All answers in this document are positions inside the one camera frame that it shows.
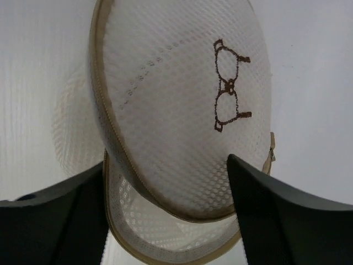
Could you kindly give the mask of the white mesh laundry bag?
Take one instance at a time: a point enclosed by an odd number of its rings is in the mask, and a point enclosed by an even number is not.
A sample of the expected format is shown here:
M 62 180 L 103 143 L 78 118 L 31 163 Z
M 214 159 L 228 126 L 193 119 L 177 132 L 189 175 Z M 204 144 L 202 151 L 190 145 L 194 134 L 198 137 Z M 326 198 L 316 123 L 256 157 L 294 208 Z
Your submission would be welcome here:
M 58 93 L 68 176 L 103 163 L 112 235 L 147 264 L 207 264 L 240 240 L 235 154 L 270 172 L 271 73 L 249 1 L 97 1 L 85 63 Z

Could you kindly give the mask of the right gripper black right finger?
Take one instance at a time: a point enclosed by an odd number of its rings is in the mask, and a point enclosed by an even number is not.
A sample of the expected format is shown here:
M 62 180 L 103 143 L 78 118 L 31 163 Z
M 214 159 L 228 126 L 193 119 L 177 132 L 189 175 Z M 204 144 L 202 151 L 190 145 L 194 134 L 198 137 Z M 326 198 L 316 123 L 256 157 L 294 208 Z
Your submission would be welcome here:
M 352 264 L 352 205 L 299 190 L 236 155 L 227 171 L 248 264 Z

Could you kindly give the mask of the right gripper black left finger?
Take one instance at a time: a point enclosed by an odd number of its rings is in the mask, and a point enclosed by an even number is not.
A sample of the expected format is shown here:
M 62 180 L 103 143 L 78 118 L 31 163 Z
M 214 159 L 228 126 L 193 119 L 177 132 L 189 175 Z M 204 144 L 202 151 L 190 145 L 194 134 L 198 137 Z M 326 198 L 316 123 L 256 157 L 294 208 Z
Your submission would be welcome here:
M 107 234 L 102 163 L 1 201 L 1 264 L 100 264 Z

